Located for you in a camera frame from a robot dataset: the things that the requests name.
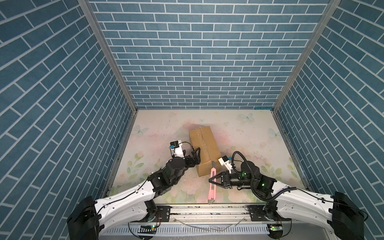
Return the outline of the pink utility knife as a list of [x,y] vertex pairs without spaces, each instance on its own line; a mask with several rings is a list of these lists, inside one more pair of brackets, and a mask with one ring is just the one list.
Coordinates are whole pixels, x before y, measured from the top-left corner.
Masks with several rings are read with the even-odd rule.
[[[212,162],[210,178],[214,177],[216,175],[216,173],[217,173],[216,163]],[[208,196],[208,204],[209,205],[211,205],[215,202],[216,194],[217,194],[216,185],[210,183],[210,190],[209,190],[209,196]]]

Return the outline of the brown cardboard express box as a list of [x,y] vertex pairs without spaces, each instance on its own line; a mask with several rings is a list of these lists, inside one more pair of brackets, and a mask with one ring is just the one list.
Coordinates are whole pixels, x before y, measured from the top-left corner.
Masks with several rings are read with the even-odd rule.
[[191,130],[190,141],[195,149],[200,148],[201,163],[196,166],[199,177],[211,175],[212,164],[215,163],[217,172],[221,170],[219,159],[222,157],[213,132],[210,127]]

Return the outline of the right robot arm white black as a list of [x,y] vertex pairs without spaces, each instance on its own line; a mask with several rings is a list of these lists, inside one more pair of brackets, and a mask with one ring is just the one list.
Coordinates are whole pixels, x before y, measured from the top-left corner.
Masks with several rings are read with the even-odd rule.
[[292,219],[310,223],[333,232],[341,240],[365,237],[365,213],[345,194],[313,193],[286,185],[260,173],[251,162],[241,164],[241,171],[224,171],[209,179],[223,189],[251,190],[265,202],[264,215],[269,220]]

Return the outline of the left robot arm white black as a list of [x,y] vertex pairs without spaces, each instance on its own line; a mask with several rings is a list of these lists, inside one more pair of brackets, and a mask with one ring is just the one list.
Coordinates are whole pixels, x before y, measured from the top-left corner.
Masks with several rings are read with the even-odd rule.
[[71,240],[97,240],[106,231],[124,223],[151,220],[158,208],[154,199],[177,185],[185,171],[201,162],[200,148],[189,156],[175,157],[142,183],[117,195],[81,200],[67,218]]

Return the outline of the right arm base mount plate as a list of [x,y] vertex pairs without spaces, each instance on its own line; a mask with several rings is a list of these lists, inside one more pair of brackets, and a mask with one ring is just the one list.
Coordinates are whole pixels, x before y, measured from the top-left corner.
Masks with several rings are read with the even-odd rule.
[[246,210],[249,212],[252,222],[269,221],[265,216],[263,205],[247,205]]

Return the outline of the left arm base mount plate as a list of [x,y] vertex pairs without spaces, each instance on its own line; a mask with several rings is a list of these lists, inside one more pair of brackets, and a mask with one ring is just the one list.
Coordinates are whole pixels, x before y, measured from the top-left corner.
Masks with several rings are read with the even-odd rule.
[[171,216],[171,206],[157,206],[157,212],[155,215],[150,219],[151,223],[167,223],[170,221]]

